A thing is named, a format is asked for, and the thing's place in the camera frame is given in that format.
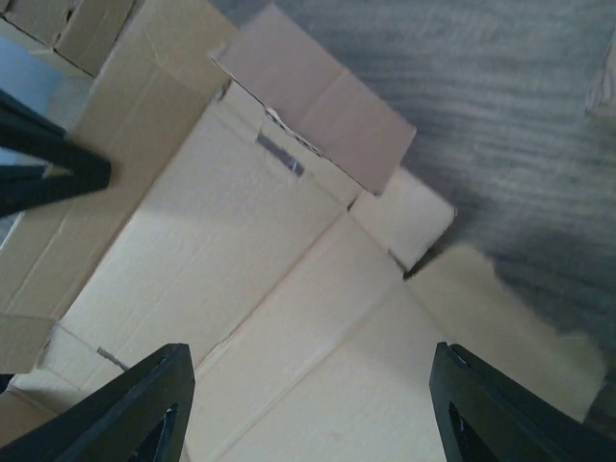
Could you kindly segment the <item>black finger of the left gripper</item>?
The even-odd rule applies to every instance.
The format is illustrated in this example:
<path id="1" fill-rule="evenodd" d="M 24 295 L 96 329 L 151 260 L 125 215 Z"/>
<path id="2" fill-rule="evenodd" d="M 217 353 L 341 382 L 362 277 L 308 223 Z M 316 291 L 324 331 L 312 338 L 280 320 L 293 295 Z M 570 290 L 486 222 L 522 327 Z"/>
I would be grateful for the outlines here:
<path id="1" fill-rule="evenodd" d="M 103 162 L 68 174 L 45 176 L 44 172 L 44 166 L 1 166 L 2 218 L 103 191 L 109 186 L 112 166 Z"/>
<path id="2" fill-rule="evenodd" d="M 67 163 L 65 130 L 3 90 L 1 147 L 51 164 Z"/>

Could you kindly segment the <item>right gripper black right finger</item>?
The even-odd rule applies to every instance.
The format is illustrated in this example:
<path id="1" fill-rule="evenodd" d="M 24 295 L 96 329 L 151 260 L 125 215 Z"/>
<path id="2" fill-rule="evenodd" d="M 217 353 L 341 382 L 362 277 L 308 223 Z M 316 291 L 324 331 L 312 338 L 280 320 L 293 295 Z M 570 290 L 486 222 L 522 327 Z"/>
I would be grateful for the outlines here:
<path id="1" fill-rule="evenodd" d="M 600 461 L 602 434 L 460 345 L 436 346 L 429 377 L 448 461 Z"/>

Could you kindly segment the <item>cardboard box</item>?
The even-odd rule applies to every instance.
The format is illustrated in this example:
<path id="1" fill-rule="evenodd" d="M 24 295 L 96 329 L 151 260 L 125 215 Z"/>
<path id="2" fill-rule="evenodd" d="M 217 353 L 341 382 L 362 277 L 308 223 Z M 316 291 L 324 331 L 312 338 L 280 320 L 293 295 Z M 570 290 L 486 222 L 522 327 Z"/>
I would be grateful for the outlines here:
<path id="1" fill-rule="evenodd" d="M 597 349 L 469 246 L 404 277 L 454 211 L 399 165 L 414 129 L 274 6 L 145 2 L 68 135 L 114 178 L 2 243 L 3 446 L 165 345 L 192 356 L 179 461 L 441 461 L 441 342 L 582 432 Z"/>

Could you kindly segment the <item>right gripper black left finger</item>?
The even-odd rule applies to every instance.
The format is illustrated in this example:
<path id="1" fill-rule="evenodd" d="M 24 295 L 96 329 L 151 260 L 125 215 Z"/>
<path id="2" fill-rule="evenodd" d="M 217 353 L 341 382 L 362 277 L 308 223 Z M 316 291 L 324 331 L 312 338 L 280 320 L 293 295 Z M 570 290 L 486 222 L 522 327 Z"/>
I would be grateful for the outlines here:
<path id="1" fill-rule="evenodd" d="M 167 344 L 51 421 L 1 448 L 3 461 L 178 461 L 195 378 Z"/>

